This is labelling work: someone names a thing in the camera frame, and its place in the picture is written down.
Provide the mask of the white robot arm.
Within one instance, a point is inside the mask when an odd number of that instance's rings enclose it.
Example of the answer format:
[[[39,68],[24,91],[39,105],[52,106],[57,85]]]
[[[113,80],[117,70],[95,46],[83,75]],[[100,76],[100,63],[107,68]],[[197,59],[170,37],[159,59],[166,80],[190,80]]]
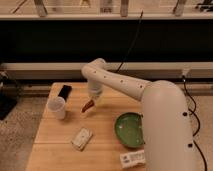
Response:
[[[99,98],[106,85],[140,102],[146,171],[196,171],[188,105],[176,84],[107,71],[102,58],[85,64],[81,73],[92,99]]]

